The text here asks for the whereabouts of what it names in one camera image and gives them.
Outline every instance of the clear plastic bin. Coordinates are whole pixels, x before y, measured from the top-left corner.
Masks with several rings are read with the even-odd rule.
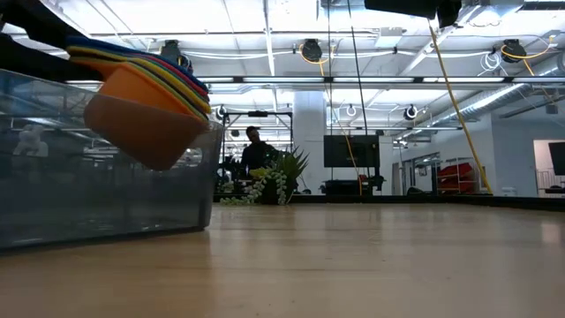
[[[222,126],[148,170],[85,128],[95,95],[0,70],[0,249],[208,226]],[[20,133],[36,127],[41,146],[26,150]]]

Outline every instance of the person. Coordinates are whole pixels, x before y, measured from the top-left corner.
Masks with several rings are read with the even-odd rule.
[[[245,133],[251,145],[245,147],[244,153],[241,155],[241,166],[247,171],[266,167],[269,163],[269,157],[276,153],[275,148],[265,141],[261,141],[256,127],[247,127]]]

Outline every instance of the potted plant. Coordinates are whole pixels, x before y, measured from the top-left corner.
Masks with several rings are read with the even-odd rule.
[[[244,204],[279,204],[285,205],[290,201],[297,187],[297,179],[308,165],[308,155],[297,149],[287,153],[279,153],[269,168],[251,170],[250,174],[255,183],[247,197],[243,199],[222,199],[221,203]]]

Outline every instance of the wooden table surface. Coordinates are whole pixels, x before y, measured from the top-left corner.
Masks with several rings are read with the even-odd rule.
[[[215,206],[193,234],[0,258],[2,317],[565,316],[565,214]]]

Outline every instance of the black screen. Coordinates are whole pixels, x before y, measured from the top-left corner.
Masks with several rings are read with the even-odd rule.
[[[343,135],[324,136],[324,167],[353,167],[347,141]],[[380,167],[379,136],[347,136],[353,159],[358,167]]]
[[[550,143],[549,152],[554,163],[555,176],[565,176],[565,142]]]

